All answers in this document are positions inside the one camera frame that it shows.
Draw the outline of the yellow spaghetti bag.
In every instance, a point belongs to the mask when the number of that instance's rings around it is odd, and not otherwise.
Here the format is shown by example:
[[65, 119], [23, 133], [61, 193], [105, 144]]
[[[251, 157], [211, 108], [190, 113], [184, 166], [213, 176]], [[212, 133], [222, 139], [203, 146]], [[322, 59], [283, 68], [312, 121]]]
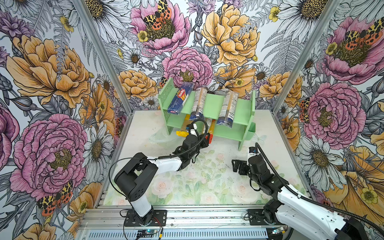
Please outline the yellow spaghetti bag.
[[192, 121], [190, 120], [190, 115], [186, 115], [184, 118], [184, 122], [182, 124], [181, 129], [176, 132], [177, 136], [183, 137], [183, 138], [187, 137], [189, 135], [188, 125], [191, 122]]

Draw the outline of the red spaghetti bag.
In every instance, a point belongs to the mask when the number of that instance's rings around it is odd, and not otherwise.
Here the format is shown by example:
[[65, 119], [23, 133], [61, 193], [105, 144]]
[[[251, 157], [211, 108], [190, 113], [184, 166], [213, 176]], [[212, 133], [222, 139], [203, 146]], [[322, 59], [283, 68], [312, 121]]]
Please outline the red spaghetti bag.
[[209, 141], [209, 144], [211, 144], [211, 143], [212, 143], [213, 136], [214, 136], [214, 130], [215, 130], [215, 126], [216, 126], [216, 120], [209, 119], [209, 118], [206, 118], [205, 120], [206, 120], [207, 125], [208, 125], [208, 133], [207, 133], [207, 135], [206, 135], [206, 139]]

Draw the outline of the clear labelled spaghetti bag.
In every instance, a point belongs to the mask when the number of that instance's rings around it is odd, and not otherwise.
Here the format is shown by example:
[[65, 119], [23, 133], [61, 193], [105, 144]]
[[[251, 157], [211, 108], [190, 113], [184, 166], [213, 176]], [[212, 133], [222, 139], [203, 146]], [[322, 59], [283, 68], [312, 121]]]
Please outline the clear labelled spaghetti bag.
[[217, 125], [232, 128], [237, 102], [238, 102], [238, 93], [235, 93], [232, 91], [229, 91], [226, 93], [225, 99], [223, 101], [222, 109], [217, 119]]

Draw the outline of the blue Barilla spaghetti box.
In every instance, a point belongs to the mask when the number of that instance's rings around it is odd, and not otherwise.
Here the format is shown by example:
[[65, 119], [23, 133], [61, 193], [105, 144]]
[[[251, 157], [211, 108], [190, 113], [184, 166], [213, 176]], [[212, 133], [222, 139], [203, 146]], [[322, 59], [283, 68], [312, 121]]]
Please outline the blue Barilla spaghetti box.
[[167, 112], [170, 114], [179, 115], [193, 88], [194, 84], [192, 82], [184, 82], [173, 97]]

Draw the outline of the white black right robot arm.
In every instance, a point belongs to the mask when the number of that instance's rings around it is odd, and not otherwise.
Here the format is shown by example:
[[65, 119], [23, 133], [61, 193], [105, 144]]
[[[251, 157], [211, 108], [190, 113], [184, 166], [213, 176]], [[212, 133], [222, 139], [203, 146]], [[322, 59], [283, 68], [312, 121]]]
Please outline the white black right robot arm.
[[286, 225], [312, 240], [366, 240], [368, 235], [356, 217], [307, 198], [282, 178], [259, 145], [249, 148], [248, 160], [232, 160], [235, 173], [247, 176], [258, 192], [271, 197], [262, 211], [248, 210], [251, 225]]

